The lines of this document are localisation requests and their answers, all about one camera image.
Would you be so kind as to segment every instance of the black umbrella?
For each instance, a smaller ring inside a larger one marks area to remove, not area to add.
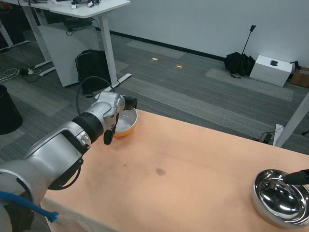
[[[250,38],[251,33],[253,32],[256,25],[252,25],[250,28],[250,34],[248,36],[247,42],[245,44],[245,47],[243,48],[242,54],[239,52],[234,52],[232,54],[229,54],[226,56],[224,65],[227,70],[230,71],[231,76],[234,78],[241,78],[241,77],[235,77],[233,74],[239,73],[241,76],[250,75],[253,66],[255,64],[255,60],[249,56],[247,57],[246,54],[244,54],[248,40]]]

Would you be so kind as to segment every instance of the orange tabletop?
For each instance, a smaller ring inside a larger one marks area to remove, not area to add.
[[[52,231],[282,231],[255,211],[253,180],[265,169],[307,169],[309,156],[138,113],[130,135],[92,145],[73,186],[47,192],[43,208],[63,215]]]

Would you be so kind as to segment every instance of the blue cable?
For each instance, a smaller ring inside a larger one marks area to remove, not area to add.
[[[58,212],[49,212],[47,210],[44,210],[41,207],[38,207],[37,205],[35,205],[34,203],[22,197],[16,196],[12,193],[0,191],[0,198],[5,199],[7,201],[15,202],[16,204],[32,209],[33,211],[47,217],[47,219],[52,223],[57,220],[57,217],[59,215]]]

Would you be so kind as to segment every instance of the white box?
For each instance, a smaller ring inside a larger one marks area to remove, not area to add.
[[[277,65],[271,65],[272,61],[276,61]],[[291,71],[292,64],[259,55],[250,78],[283,87]]]

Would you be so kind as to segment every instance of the metal bowl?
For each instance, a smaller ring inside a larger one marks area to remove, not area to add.
[[[265,170],[253,182],[253,204],[257,212],[273,225],[301,228],[309,225],[309,191],[303,185],[287,185],[287,173]]]
[[[115,137],[123,137],[130,134],[137,122],[137,110],[125,110],[119,114],[118,123],[116,125]]]

